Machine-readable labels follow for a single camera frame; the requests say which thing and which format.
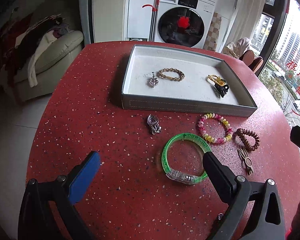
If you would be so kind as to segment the bronze hair clip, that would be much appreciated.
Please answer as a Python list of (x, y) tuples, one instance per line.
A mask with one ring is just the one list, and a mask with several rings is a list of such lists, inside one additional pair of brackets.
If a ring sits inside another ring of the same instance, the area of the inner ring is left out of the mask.
[(241, 161), (244, 163), (245, 165), (245, 169), (247, 174), (250, 176), (253, 174), (254, 169), (253, 169), (253, 162), (250, 159), (250, 157), (248, 156), (248, 152), (245, 148), (241, 148), (237, 150), (237, 153), (241, 159)]

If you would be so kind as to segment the green translucent bangle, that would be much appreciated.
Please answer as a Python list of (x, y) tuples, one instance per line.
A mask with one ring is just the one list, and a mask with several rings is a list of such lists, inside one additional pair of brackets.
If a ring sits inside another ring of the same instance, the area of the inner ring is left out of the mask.
[(162, 169), (170, 180), (187, 185), (199, 184), (207, 178), (203, 156), (210, 151), (207, 142), (195, 134), (175, 135), (162, 150)]

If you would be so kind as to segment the black hair claw clip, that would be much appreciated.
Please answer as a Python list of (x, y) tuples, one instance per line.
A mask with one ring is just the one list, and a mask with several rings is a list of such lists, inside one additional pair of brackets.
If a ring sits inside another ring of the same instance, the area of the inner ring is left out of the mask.
[(227, 94), (230, 86), (225, 80), (220, 79), (219, 81), (215, 82), (215, 88), (219, 95), (223, 98)]

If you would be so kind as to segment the grey jewelry tray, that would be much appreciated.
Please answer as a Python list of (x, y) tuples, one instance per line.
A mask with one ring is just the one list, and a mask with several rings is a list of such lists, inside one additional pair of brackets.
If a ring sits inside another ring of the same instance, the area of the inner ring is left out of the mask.
[[(155, 72), (159, 81), (148, 85)], [(222, 98), (207, 76), (217, 75), (230, 86)], [(186, 113), (217, 113), (249, 117), (257, 110), (252, 96), (222, 59), (177, 48), (136, 44), (121, 90), (124, 109)]]

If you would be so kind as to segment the brown chair near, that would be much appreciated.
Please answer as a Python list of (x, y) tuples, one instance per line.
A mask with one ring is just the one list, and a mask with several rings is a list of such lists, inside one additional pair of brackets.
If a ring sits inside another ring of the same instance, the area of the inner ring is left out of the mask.
[(258, 56), (256, 57), (253, 62), (249, 65), (249, 68), (254, 72), (256, 73), (259, 68), (262, 66), (263, 64), (263, 58)]

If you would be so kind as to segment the brown chair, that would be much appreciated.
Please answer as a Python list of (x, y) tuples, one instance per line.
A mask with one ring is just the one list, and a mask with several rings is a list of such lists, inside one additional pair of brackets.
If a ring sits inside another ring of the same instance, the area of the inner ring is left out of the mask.
[(254, 72), (256, 73), (259, 68), (262, 66), (263, 64), (263, 58), (258, 56), (256, 57), (253, 62), (249, 65), (249, 68)]
[(252, 50), (247, 50), (239, 59), (243, 61), (247, 66), (249, 66), (254, 61), (255, 54)]

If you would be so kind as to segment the brown chair far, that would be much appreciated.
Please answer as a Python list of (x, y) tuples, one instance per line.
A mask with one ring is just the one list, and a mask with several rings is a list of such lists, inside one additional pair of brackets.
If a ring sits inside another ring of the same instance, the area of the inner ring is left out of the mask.
[(254, 61), (255, 54), (252, 50), (247, 50), (239, 59), (243, 61), (247, 66), (249, 66)]

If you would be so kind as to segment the yellow flower keyring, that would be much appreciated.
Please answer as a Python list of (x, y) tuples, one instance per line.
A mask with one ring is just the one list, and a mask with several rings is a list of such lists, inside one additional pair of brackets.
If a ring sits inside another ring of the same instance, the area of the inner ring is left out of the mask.
[(219, 86), (223, 87), (227, 83), (224, 79), (222, 79), (220, 76), (217, 75), (208, 75), (207, 76), (211, 81), (213, 81), (215, 84), (218, 84)]

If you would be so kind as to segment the beige sofa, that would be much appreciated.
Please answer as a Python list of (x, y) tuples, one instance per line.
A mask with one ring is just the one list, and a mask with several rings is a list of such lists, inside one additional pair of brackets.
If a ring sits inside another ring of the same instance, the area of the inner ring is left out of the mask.
[(62, 76), (83, 49), (83, 33), (72, 31), (58, 38), (40, 55), (34, 65), (38, 85), (30, 87), (27, 65), (14, 77), (15, 87), (21, 101), (51, 94)]

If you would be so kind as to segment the silver heart pendant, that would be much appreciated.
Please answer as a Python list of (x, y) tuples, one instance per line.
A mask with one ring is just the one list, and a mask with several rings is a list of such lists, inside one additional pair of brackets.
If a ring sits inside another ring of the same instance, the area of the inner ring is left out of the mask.
[(148, 85), (152, 88), (154, 88), (155, 86), (157, 86), (159, 83), (158, 79), (157, 79), (157, 76), (155, 74), (155, 72), (152, 73), (152, 77), (149, 78), (149, 81), (148, 81)]

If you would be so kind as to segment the checkered towel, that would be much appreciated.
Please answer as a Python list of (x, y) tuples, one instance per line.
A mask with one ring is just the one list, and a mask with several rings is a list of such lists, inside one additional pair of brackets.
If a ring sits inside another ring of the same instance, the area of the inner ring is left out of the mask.
[(203, 49), (216, 51), (221, 22), (221, 15), (219, 13), (214, 12)]

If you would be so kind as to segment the pile of clothes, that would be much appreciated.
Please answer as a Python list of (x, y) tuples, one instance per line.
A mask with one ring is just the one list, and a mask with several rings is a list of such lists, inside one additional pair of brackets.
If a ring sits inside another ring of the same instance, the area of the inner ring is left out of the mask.
[(14, 77), (35, 54), (41, 41), (50, 44), (69, 32), (69, 26), (59, 15), (47, 16), (26, 29), (31, 17), (28, 15), (14, 24), (0, 40), (0, 64), (7, 74), (9, 86), (13, 86)]

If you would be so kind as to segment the white washing machine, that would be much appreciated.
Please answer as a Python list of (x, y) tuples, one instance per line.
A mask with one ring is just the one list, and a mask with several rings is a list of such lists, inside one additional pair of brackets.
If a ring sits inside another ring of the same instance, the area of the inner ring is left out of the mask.
[(155, 42), (202, 49), (218, 0), (159, 0)]

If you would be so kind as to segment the white cabinet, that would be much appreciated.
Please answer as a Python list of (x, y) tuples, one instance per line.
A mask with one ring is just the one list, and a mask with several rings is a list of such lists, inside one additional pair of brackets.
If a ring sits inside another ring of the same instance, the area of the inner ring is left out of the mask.
[(95, 42), (149, 39), (155, 0), (92, 0)]

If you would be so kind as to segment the red-handled mop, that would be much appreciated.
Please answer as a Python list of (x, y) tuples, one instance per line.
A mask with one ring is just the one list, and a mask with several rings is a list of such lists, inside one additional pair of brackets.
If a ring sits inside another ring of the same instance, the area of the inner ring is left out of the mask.
[(155, 0), (154, 5), (151, 4), (144, 4), (142, 8), (151, 7), (152, 9), (152, 16), (151, 16), (151, 24), (150, 24), (150, 31), (149, 31), (149, 42), (154, 42), (155, 40), (155, 27), (157, 22), (157, 14), (159, 10), (159, 2), (160, 0)]

